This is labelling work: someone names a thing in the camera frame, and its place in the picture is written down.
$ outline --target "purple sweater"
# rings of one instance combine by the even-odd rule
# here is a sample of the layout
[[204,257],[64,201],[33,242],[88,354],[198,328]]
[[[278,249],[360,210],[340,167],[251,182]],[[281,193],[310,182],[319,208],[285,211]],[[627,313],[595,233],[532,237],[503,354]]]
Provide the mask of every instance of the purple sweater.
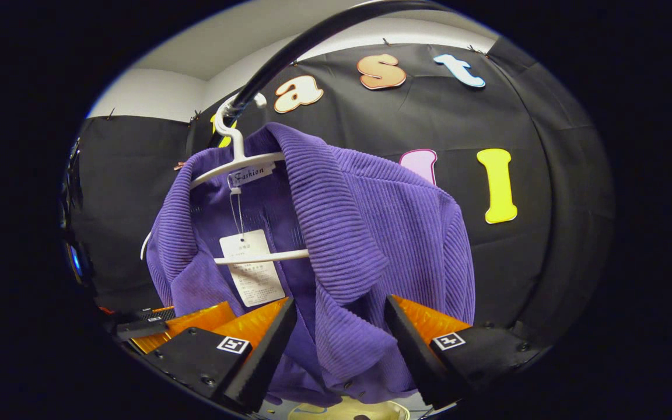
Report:
[[[241,186],[245,231],[263,229],[272,253],[310,252],[274,263],[298,321],[267,399],[327,407],[340,394],[375,404],[415,393],[384,301],[394,293],[473,323],[474,269],[458,204],[399,164],[275,122],[246,138],[245,151],[285,155],[271,175]],[[230,160],[231,147],[192,156],[152,226],[147,264],[178,316],[224,300],[236,316],[261,306],[245,307],[229,269],[213,261],[223,256],[219,238],[237,234],[227,175],[190,191]]]

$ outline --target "black curved pole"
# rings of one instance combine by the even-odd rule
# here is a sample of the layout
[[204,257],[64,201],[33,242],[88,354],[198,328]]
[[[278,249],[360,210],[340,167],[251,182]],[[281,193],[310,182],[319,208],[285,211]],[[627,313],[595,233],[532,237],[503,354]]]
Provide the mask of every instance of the black curved pole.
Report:
[[[439,3],[429,2],[427,0],[378,0],[375,2],[363,3],[353,8],[344,10],[328,17],[324,21],[302,32],[301,35],[291,40],[284,48],[279,50],[269,61],[256,72],[238,93],[237,98],[230,104],[227,116],[224,122],[227,127],[235,122],[243,110],[253,100],[256,93],[260,92],[277,74],[286,69],[293,61],[314,46],[322,43],[324,40],[338,34],[347,27],[354,26],[366,20],[373,19],[389,13],[402,11],[445,11],[456,13],[455,10]],[[219,133],[214,133],[209,142],[209,147],[214,147],[222,140]]]

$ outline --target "letter cutout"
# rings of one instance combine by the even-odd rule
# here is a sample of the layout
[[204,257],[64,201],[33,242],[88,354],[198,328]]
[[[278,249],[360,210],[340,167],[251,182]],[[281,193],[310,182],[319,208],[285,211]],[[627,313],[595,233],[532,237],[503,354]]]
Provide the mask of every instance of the letter cutout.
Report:
[[486,167],[489,179],[489,209],[486,223],[502,223],[517,217],[517,207],[512,204],[512,187],[507,163],[512,157],[503,149],[486,149],[477,153],[477,159]]
[[417,149],[404,153],[398,160],[398,165],[411,170],[436,186],[435,162],[437,162],[437,153],[434,150]]
[[323,89],[318,89],[315,77],[301,75],[288,80],[276,90],[279,97],[274,103],[274,110],[280,114],[294,111],[301,104],[312,104],[323,96]]
[[370,90],[400,86],[406,81],[406,72],[397,64],[398,59],[392,55],[368,55],[357,62],[357,70],[362,74],[359,80]]
[[471,75],[467,69],[471,68],[469,63],[461,61],[460,59],[451,56],[450,54],[438,55],[435,57],[435,62],[440,64],[445,64],[445,66],[450,70],[456,79],[460,80],[466,85],[473,88],[483,88],[486,86],[486,82],[480,77]]
[[[209,120],[211,122],[211,133],[212,134],[216,133],[216,127],[214,127],[214,117],[216,117],[216,114],[212,115],[211,120]],[[235,127],[237,127],[237,121],[232,123],[232,128],[235,128]],[[227,137],[223,138],[222,141],[219,142],[218,147],[227,147],[227,146],[230,145],[231,141],[232,141],[232,138],[227,136]]]

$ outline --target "hang tag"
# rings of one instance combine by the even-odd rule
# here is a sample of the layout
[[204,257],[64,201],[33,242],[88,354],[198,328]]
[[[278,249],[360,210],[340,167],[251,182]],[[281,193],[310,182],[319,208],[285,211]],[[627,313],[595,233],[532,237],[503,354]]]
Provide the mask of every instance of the hang tag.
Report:
[[230,173],[230,184],[233,187],[239,187],[250,183],[250,181],[256,181],[256,179],[271,175],[275,167],[277,167],[275,162],[245,167],[237,172]]
[[[221,237],[219,245],[225,258],[270,254],[263,229]],[[256,306],[285,297],[282,282],[272,261],[231,264],[230,274],[245,306]]]

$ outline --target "hanger hook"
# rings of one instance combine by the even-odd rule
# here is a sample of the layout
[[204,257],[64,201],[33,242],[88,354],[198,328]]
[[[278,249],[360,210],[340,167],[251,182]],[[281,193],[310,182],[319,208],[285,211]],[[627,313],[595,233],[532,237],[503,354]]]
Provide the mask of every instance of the hanger hook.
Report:
[[[227,98],[227,100],[217,108],[214,117],[214,129],[222,136],[230,136],[230,138],[232,138],[233,162],[245,158],[245,151],[243,151],[243,133],[237,128],[227,127],[224,122],[224,117],[227,114],[229,106],[236,97],[237,93]],[[253,100],[255,101],[255,106],[259,107],[259,109],[266,106],[266,96],[261,95],[261,93],[256,93]]]

